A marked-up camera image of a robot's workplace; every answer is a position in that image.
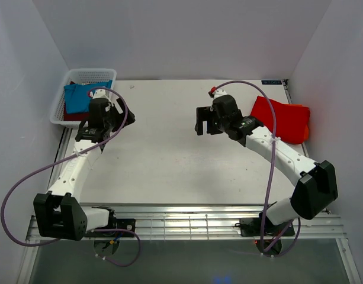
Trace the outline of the blue t shirt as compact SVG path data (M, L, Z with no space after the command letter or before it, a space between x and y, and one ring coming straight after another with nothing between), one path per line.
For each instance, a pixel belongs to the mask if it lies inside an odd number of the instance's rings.
M89 91L95 87L110 88L112 80L107 82L90 83L86 85L70 84L64 86L65 92L65 107L68 114L86 113L89 110L89 102L91 97Z

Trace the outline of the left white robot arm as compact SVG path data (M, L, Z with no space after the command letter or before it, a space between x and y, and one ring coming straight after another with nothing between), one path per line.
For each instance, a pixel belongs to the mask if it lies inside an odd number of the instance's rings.
M94 87L89 91L87 119L78 127L72 155L46 193L33 201L38 231L42 237L81 240L86 233L98 230L104 236L117 231L112 209L103 206L82 207L81 193L106 144L125 126L135 121L124 99L111 99L114 90Z

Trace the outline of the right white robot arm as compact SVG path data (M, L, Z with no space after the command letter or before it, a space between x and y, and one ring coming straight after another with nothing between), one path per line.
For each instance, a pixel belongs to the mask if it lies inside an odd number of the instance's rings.
M273 235L296 218L313 219L338 198L336 173L327 160L318 163L272 136L269 129L253 116L242 115L236 100L224 90L213 92L211 106L196 109L195 131L203 135L203 126L211 135L225 133L243 147L258 153L284 174L294 186L293 194L270 205L260 213L259 228Z

